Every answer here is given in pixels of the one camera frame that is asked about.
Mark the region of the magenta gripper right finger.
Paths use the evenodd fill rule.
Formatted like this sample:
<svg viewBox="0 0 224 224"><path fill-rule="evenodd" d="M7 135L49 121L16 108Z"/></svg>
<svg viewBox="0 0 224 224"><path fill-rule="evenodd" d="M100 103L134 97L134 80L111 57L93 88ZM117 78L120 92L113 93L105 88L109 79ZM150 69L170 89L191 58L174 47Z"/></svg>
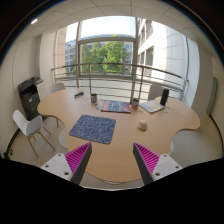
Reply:
<svg viewBox="0 0 224 224"><path fill-rule="evenodd" d="M159 155L138 143L133 144L133 154L145 185L182 169L168 154Z"/></svg>

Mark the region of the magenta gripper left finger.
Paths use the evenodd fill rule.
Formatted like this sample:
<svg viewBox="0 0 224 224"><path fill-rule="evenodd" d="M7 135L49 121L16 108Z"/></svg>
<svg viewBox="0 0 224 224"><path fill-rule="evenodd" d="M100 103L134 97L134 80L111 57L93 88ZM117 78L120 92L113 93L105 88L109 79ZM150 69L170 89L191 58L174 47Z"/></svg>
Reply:
<svg viewBox="0 0 224 224"><path fill-rule="evenodd" d="M84 144L67 154L57 153L41 168L79 185L92 154L92 145Z"/></svg>

